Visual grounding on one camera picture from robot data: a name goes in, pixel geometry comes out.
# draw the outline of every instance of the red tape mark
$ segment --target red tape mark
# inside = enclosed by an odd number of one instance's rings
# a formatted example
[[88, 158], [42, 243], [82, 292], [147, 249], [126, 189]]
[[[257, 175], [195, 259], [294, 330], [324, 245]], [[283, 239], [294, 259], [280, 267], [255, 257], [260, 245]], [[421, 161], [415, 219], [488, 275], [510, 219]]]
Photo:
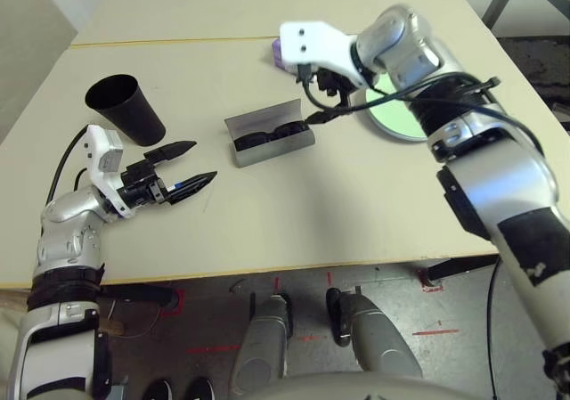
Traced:
[[198, 348], [186, 348], [186, 354], [204, 354], [204, 353], [226, 353], [228, 351], [234, 351], [240, 349], [240, 345], [221, 345], [218, 347], [198, 347]]
[[444, 291], [443, 284], [437, 287], [428, 286], [426, 283], [424, 283], [424, 277], [426, 276], [424, 272], [418, 271], [417, 273], [419, 282], [421, 283], [421, 289], [424, 293], [436, 293], [437, 291]]
[[309, 335], [309, 336], [299, 336], [297, 337], [297, 340], [300, 340], [301, 342], [310, 342], [312, 340], [319, 340], [319, 339], [323, 339], [325, 338], [324, 336], [318, 336], [318, 335]]
[[416, 331], [413, 336], [429, 336], [429, 335], [446, 335], [448, 333], [457, 333], [459, 329], [448, 329], [447, 331]]
[[178, 293], [178, 305], [172, 311], [165, 311], [164, 309], [161, 309], [160, 318], [180, 315], [184, 310], [184, 297], [186, 295], [186, 292], [184, 291], [184, 289], [176, 289], [176, 293]]
[[422, 286], [421, 289], [424, 293], [436, 293], [437, 291], [444, 291], [444, 286], [437, 286], [437, 287]]

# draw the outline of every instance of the floor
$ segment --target floor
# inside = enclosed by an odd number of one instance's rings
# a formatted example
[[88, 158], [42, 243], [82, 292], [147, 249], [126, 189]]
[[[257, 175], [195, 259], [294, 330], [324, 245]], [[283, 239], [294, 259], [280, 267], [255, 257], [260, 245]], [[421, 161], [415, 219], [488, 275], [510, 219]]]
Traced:
[[[359, 371], [352, 349], [337, 347], [331, 338], [324, 295], [330, 285], [343, 290], [361, 285], [362, 293], [401, 331], [426, 380], [491, 398], [485, 346], [491, 268], [444, 279], [432, 288], [419, 281], [418, 268], [347, 266], [172, 282], [170, 287], [183, 291], [178, 312], [161, 316], [144, 336], [111, 340], [114, 382], [125, 382], [126, 398], [134, 400], [152, 380], [168, 378], [174, 399], [182, 399], [193, 378], [208, 376], [216, 399], [224, 400], [248, 325], [249, 295], [255, 292], [259, 302], [275, 289], [286, 291], [293, 302], [289, 377]], [[107, 313], [110, 302], [102, 308]], [[136, 335], [149, 327], [157, 310], [155, 305], [120, 302], [112, 318], [125, 323], [127, 336]], [[493, 350], [501, 400], [554, 400], [554, 388], [542, 374], [541, 342], [502, 269], [493, 304]]]

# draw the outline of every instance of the table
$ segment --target table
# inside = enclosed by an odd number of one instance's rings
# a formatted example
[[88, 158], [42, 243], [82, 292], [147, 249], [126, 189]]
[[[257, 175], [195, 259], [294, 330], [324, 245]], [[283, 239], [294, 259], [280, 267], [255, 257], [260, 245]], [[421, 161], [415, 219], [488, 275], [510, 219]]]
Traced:
[[[495, 94], [542, 141], [558, 177], [561, 208], [570, 214], [568, 136], [467, 3], [457, 4], [447, 15], [427, 19], [467, 71], [503, 80]], [[85, 92], [98, 79], [121, 72], [139, 79], [165, 122], [163, 143], [199, 143], [159, 168], [165, 182], [210, 170], [219, 174], [172, 208], [144, 208], [131, 220], [105, 227], [106, 283], [493, 252], [491, 244], [460, 228], [425, 144], [386, 138], [365, 113], [316, 127], [315, 146], [236, 168], [224, 119], [302, 94], [293, 77], [272, 65], [271, 42], [160, 41], [66, 51], [0, 145], [6, 179], [0, 186], [6, 215], [0, 226], [0, 287], [30, 285], [39, 214], [63, 150], [87, 122], [111, 127], [84, 105]], [[302, 111], [314, 111], [305, 98]], [[125, 146], [122, 167], [146, 151], [127, 139]], [[84, 166], [80, 153], [69, 158], [56, 196], [71, 189]]]
[[73, 45], [276, 37], [285, 20], [324, 20], [359, 33], [398, 3], [449, 16], [450, 25], [476, 18], [465, 0], [104, 0]]

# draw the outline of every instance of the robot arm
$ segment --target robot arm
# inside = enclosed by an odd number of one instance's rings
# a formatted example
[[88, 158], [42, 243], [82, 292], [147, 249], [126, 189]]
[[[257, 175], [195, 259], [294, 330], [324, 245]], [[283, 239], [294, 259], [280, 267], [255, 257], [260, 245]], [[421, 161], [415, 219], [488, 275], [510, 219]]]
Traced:
[[338, 107], [308, 123], [349, 113], [343, 92], [390, 76], [443, 163], [437, 178], [446, 200], [466, 231], [497, 247], [546, 346], [546, 374], [561, 393], [570, 392], [570, 224], [558, 210], [556, 180], [538, 141], [488, 92], [497, 82], [465, 74], [404, 5], [383, 12], [357, 37], [322, 22], [284, 23], [280, 36], [281, 58], [306, 91], [316, 73], [321, 90], [341, 93]]
[[103, 399], [110, 390], [106, 334], [99, 328], [104, 264], [99, 232], [149, 203], [175, 204], [206, 186], [216, 172], [166, 188], [156, 164], [195, 142], [171, 143], [144, 154], [118, 173], [123, 147], [115, 131], [89, 126], [81, 140], [93, 184], [67, 193], [42, 212], [42, 235], [28, 313], [22, 317], [12, 361], [9, 400]]

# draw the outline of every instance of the green circular object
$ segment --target green circular object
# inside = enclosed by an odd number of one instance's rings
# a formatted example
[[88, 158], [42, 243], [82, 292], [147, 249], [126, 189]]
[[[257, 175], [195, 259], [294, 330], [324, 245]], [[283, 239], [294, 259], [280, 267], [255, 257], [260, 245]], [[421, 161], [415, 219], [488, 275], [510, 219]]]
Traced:
[[[376, 88], [389, 94], [395, 92], [394, 85], [388, 75], [380, 75]], [[382, 97], [373, 90], [366, 90], [366, 102]], [[419, 122], [406, 108], [403, 102], [393, 100], [369, 109], [370, 117], [379, 128], [398, 139], [411, 142], [425, 142], [427, 140]]]

